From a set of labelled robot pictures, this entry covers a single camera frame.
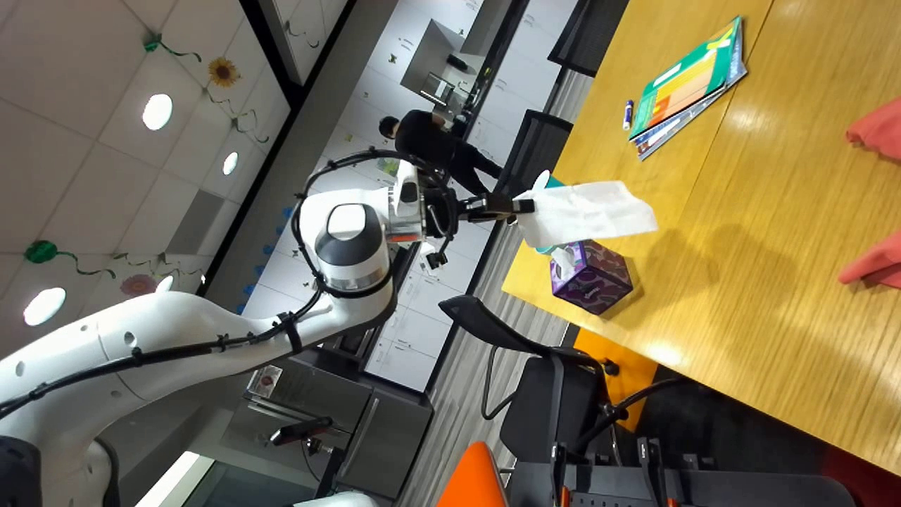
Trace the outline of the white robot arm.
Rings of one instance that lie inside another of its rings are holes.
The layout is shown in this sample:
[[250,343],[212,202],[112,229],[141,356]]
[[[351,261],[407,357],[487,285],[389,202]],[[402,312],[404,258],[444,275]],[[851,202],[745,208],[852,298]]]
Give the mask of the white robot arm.
[[414,166],[383,188],[309,188],[289,229],[311,270],[306,304],[237,315],[203,297],[145,294],[69,322],[0,361],[0,507],[112,507],[100,433],[189,387],[231,378],[375,323],[395,309],[390,247],[507,220],[510,191],[469,202]]

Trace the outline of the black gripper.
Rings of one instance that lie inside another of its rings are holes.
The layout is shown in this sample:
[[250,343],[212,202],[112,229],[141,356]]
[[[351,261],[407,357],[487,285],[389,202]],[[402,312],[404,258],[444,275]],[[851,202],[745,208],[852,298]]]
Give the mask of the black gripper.
[[[482,195],[461,201],[464,208],[514,208],[513,197]],[[513,222],[517,215],[507,211],[466,211],[464,222]],[[427,236],[454,236],[459,232],[459,201],[449,188],[434,188],[424,195],[424,235]]]

